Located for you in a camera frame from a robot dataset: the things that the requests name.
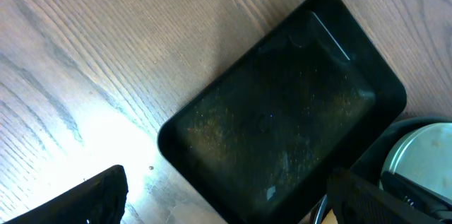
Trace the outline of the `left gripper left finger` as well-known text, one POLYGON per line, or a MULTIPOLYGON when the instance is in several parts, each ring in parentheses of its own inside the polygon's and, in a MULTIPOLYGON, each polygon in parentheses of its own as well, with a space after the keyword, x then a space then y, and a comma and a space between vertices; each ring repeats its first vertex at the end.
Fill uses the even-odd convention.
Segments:
POLYGON ((127 194, 124 168, 113 165, 6 224, 120 224, 127 194))

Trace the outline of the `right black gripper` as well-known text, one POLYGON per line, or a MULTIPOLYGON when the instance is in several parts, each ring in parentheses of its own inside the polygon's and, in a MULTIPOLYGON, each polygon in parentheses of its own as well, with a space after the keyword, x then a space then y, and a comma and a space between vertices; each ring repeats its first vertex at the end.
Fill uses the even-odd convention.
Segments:
POLYGON ((384 191, 435 219, 451 219, 451 200, 399 174, 383 172, 384 191))

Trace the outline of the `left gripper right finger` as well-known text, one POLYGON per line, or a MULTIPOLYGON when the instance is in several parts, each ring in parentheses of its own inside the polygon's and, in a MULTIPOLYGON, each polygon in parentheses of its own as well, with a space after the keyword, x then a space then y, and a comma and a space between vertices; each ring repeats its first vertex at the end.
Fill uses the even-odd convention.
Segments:
POLYGON ((327 197, 339 224, 439 222, 342 168, 328 178, 327 197))

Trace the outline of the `light blue plate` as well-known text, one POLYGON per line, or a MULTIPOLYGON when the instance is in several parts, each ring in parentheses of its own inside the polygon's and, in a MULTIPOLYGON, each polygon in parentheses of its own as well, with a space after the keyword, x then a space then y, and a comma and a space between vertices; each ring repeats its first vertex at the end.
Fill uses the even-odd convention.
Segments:
POLYGON ((382 171, 399 174, 450 199, 451 123, 434 123, 403 135, 387 155, 382 171))

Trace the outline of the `green yellow sponge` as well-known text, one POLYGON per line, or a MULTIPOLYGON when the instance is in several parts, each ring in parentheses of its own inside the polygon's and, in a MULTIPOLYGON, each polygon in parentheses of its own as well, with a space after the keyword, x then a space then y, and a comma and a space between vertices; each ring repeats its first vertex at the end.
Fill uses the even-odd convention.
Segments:
POLYGON ((329 211, 325 218, 322 220, 321 224, 338 224, 334 212, 329 211))

